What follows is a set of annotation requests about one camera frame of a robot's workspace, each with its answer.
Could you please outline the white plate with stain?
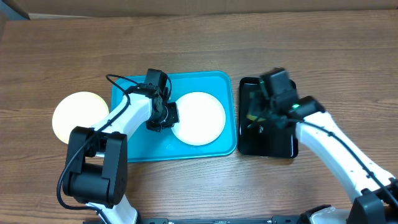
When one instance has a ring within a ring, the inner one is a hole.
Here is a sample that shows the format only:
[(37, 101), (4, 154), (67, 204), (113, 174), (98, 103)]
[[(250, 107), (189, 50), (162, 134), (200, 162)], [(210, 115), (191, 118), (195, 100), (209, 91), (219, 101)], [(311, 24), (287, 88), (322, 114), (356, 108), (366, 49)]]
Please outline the white plate with stain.
[(203, 146), (216, 140), (226, 125), (226, 112), (214, 96), (204, 92), (191, 92), (177, 101), (179, 122), (172, 132), (181, 142)]

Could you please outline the yellow plate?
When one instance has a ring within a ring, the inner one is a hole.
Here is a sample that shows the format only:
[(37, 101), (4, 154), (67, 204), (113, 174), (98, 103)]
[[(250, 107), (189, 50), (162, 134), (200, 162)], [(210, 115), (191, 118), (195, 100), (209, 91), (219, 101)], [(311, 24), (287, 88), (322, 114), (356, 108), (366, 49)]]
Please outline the yellow plate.
[(81, 91), (64, 98), (52, 116), (56, 137), (68, 144), (70, 133), (76, 126), (90, 128), (109, 115), (109, 108), (99, 95)]

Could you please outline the green yellow sponge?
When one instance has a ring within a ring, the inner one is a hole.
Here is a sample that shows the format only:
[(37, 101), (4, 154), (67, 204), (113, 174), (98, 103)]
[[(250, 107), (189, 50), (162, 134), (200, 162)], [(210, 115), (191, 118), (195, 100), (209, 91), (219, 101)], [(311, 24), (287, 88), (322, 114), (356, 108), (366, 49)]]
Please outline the green yellow sponge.
[(247, 112), (247, 119), (257, 122), (264, 121), (264, 110), (268, 109), (267, 100), (261, 90), (251, 91), (249, 93), (249, 106)]

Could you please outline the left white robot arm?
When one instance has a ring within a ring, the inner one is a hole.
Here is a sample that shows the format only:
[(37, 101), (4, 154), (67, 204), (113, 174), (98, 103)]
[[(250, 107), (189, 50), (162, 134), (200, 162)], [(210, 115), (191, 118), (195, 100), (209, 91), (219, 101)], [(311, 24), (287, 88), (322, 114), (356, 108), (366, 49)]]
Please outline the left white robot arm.
[(103, 223), (136, 223), (138, 212), (125, 195), (127, 142), (141, 124), (151, 131), (178, 121), (177, 105), (165, 85), (137, 84), (104, 120), (70, 133), (65, 167), (57, 183), (57, 199), (66, 209), (93, 210)]

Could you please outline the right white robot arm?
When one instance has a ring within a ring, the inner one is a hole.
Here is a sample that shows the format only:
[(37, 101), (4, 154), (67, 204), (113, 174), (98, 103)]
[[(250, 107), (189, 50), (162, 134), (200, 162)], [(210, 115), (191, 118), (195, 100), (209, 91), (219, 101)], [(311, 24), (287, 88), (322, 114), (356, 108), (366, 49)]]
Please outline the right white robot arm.
[(298, 98), (293, 90), (274, 96), (252, 93), (248, 118), (253, 126), (294, 127), (298, 142), (320, 158), (352, 203), (350, 210), (312, 208), (298, 223), (397, 223), (397, 178), (365, 155), (314, 97)]

